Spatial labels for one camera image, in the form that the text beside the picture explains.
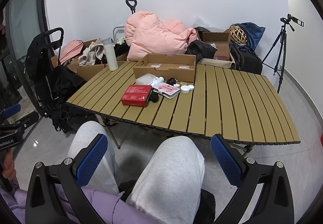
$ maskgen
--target blue textured pad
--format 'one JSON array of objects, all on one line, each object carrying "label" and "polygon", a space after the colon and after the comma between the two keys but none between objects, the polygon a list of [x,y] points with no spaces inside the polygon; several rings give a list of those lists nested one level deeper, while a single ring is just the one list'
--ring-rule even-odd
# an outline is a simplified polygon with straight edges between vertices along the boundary
[{"label": "blue textured pad", "polygon": [[211,150],[216,156],[216,159],[218,160],[230,184],[240,187],[242,184],[241,168],[238,166],[230,152],[216,135],[214,135],[211,139]]},{"label": "blue textured pad", "polygon": [[7,109],[5,109],[2,113],[2,116],[4,118],[9,118],[9,117],[12,117],[13,115],[15,115],[16,113],[19,113],[21,110],[21,106],[20,104],[15,104]]},{"label": "blue textured pad", "polygon": [[86,186],[90,182],[91,177],[107,150],[108,139],[105,135],[102,135],[76,170],[75,181],[79,188]]}]

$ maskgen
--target red object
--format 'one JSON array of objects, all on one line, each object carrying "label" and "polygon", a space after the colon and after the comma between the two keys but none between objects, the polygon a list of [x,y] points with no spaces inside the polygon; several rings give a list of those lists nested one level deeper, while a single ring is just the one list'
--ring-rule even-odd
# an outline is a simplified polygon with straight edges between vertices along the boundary
[{"label": "red object", "polygon": [[121,102],[123,105],[146,107],[151,91],[151,85],[130,85],[121,97]]}]

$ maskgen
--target gray bottle cap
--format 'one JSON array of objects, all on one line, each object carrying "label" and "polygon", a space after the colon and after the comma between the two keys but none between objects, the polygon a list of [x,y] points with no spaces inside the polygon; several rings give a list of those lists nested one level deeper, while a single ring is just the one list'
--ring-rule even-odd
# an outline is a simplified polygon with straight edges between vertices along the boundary
[{"label": "gray bottle cap", "polygon": [[104,40],[103,40],[103,46],[109,45],[109,44],[111,44],[111,43],[112,43],[112,41],[111,41],[111,37],[109,37],[109,38],[107,38],[107,39],[104,39]]}]

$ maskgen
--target metal bolt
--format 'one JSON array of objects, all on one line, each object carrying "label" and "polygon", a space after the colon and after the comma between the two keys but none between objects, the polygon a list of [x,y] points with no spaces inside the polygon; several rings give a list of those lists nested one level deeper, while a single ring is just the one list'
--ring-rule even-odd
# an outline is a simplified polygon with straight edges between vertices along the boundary
[{"label": "metal bolt", "polygon": [[67,158],[67,159],[64,160],[64,164],[66,164],[66,165],[69,165],[71,163],[72,163],[72,159],[71,158]]},{"label": "metal bolt", "polygon": [[283,168],[283,167],[284,167],[284,164],[283,164],[282,162],[280,162],[280,161],[278,161],[278,162],[276,163],[276,165],[277,165],[279,168]]},{"label": "metal bolt", "polygon": [[252,157],[247,157],[246,160],[249,164],[253,164],[255,162],[255,160]]},{"label": "metal bolt", "polygon": [[43,165],[42,162],[37,162],[36,165],[35,165],[35,168],[40,168],[42,165]]}]

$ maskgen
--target hand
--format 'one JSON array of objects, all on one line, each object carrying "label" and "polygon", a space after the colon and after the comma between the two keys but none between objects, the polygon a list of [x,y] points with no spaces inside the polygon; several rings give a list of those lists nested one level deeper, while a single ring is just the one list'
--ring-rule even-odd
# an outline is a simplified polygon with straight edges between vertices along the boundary
[{"label": "hand", "polygon": [[2,175],[4,178],[9,180],[13,180],[16,177],[15,162],[12,157],[13,152],[11,149],[8,149],[3,162],[4,170]]}]

